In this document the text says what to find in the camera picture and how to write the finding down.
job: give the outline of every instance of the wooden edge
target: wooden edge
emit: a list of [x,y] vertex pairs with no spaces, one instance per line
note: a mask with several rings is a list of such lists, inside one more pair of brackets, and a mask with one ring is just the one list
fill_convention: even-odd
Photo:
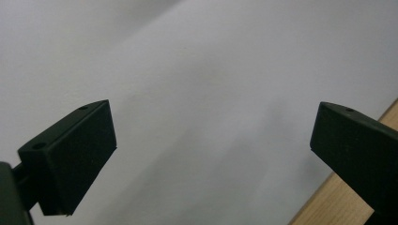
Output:
[[[398,98],[379,121],[398,130]],[[333,172],[289,224],[363,225],[373,212],[374,210]]]

